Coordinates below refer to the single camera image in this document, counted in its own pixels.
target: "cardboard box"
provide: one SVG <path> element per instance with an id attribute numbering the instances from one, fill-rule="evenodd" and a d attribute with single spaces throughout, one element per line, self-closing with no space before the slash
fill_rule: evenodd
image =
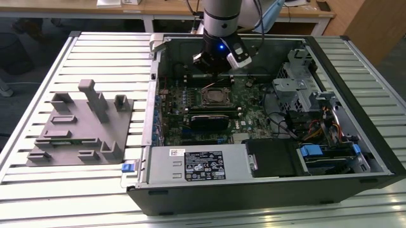
<path id="1" fill-rule="evenodd" d="M 139 5 L 142 0 L 121 0 L 123 4 Z"/>

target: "blue plastic clip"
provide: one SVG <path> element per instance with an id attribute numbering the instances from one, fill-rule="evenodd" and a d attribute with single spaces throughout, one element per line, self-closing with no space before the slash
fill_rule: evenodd
<path id="1" fill-rule="evenodd" d="M 123 164 L 121 172 L 135 172 L 135 164 Z"/>
<path id="2" fill-rule="evenodd" d="M 361 154 L 361 148 L 359 148 L 358 144 L 353 144 L 353 149 L 354 149 L 357 155 Z"/>
<path id="3" fill-rule="evenodd" d="M 304 145 L 300 148 L 300 153 L 303 157 L 308 155 L 323 155 L 323 151 L 319 145 Z"/>

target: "wooden desk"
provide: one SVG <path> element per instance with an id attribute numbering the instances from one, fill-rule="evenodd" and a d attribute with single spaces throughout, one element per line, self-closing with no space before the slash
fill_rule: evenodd
<path id="1" fill-rule="evenodd" d="M 0 0 L 0 17 L 20 18 L 83 18 L 83 19 L 142 19 L 146 32 L 154 32 L 154 19 L 192 20 L 184 0 L 143 0 L 140 5 L 97 9 L 97 0 Z M 190 0 L 196 9 L 196 0 Z M 322 35 L 334 12 L 323 12 L 311 1 L 314 9 L 291 7 L 282 9 L 276 22 L 315 23 L 311 35 Z"/>

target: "trash bin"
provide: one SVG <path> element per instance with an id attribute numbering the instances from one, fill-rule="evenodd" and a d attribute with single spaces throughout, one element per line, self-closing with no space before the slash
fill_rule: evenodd
<path id="1" fill-rule="evenodd" d="M 20 75 L 33 69 L 31 58 L 13 33 L 0 33 L 0 68 L 11 75 Z"/>

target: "white label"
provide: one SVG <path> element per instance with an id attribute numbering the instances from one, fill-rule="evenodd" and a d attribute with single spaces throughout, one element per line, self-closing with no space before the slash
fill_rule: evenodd
<path id="1" fill-rule="evenodd" d="M 123 10 L 123 13 L 140 13 L 139 10 Z"/>
<path id="2" fill-rule="evenodd" d="M 139 5 L 140 0 L 121 0 L 124 4 Z"/>
<path id="3" fill-rule="evenodd" d="M 184 149 L 170 149 L 170 156 L 184 156 Z"/>

